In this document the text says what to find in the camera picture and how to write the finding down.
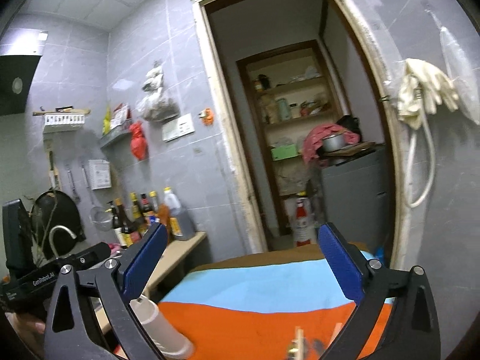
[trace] faucet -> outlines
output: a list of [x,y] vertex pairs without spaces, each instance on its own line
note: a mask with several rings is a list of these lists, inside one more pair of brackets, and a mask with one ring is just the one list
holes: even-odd
[[56,225],[50,229],[50,234],[49,234],[49,243],[50,243],[50,248],[52,249],[52,252],[55,256],[55,258],[59,257],[59,254],[57,252],[57,249],[55,249],[55,244],[53,242],[53,233],[55,233],[58,229],[65,230],[68,234],[70,234],[71,239],[77,238],[75,233],[71,231],[68,227],[62,226],[62,225]]

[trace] frying pan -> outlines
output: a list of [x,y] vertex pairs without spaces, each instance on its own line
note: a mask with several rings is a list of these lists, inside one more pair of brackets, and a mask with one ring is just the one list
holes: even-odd
[[53,241],[59,255],[67,254],[74,248],[77,242],[82,242],[86,239],[77,205],[70,196],[62,191],[48,190],[42,193],[35,200],[30,211],[30,218],[33,237],[37,245],[42,247],[42,240],[45,240],[43,243],[43,254],[48,260],[53,257],[49,244],[49,233],[52,227],[56,225],[66,226],[77,236],[76,239],[72,239],[65,231],[55,232]]

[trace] brown cloth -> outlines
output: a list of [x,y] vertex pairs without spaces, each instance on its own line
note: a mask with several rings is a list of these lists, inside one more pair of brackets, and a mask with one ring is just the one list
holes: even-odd
[[[361,251],[367,247],[361,242],[352,242]],[[205,271],[207,269],[221,268],[247,268],[253,266],[275,266],[287,263],[299,263],[301,261],[313,261],[324,259],[318,245],[304,245],[287,250],[269,251],[266,253],[255,253],[247,256],[226,259],[225,261],[205,264],[192,269],[192,272]]]

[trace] blue gripper pad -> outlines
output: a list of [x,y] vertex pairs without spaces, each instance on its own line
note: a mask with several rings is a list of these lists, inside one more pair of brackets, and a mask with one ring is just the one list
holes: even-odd
[[330,223],[326,223],[320,227],[318,244],[343,294],[347,299],[353,300],[358,305],[365,295],[362,286],[362,273],[331,226],[334,227]]
[[147,231],[147,235],[150,236],[147,242],[142,245],[140,251],[123,273],[122,298],[125,302],[140,297],[168,244],[169,235],[164,225],[160,225],[156,229],[151,228]]

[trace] white basket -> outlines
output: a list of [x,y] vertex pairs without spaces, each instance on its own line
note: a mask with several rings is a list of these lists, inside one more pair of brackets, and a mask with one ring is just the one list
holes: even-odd
[[57,112],[45,114],[43,132],[74,131],[82,128],[85,124],[85,114],[69,112]]

